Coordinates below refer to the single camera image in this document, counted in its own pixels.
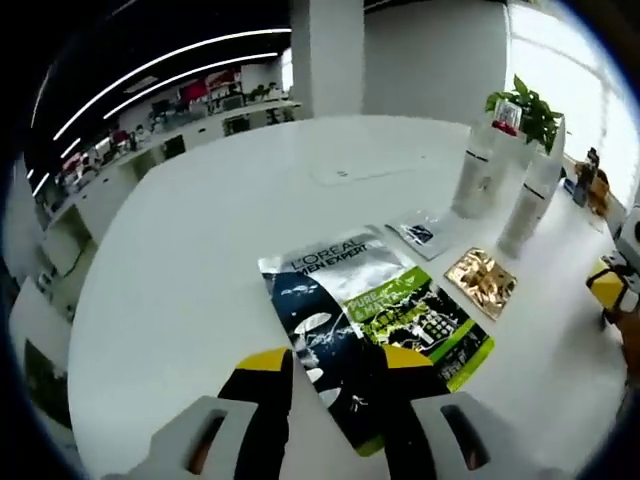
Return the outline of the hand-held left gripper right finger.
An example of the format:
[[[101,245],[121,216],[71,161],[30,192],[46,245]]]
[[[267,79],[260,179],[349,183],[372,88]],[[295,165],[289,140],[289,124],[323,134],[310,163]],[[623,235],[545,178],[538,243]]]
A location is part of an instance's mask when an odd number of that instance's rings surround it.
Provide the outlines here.
[[[506,424],[465,392],[451,393],[431,362],[384,347],[382,436],[392,479],[497,479]]]

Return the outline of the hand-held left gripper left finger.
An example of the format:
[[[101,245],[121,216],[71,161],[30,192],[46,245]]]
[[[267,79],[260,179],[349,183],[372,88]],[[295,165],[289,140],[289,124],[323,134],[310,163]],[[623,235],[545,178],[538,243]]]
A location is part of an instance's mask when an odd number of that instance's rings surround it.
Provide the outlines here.
[[[289,439],[293,355],[277,348],[236,365],[216,396],[202,396],[154,433],[121,479],[277,479]]]

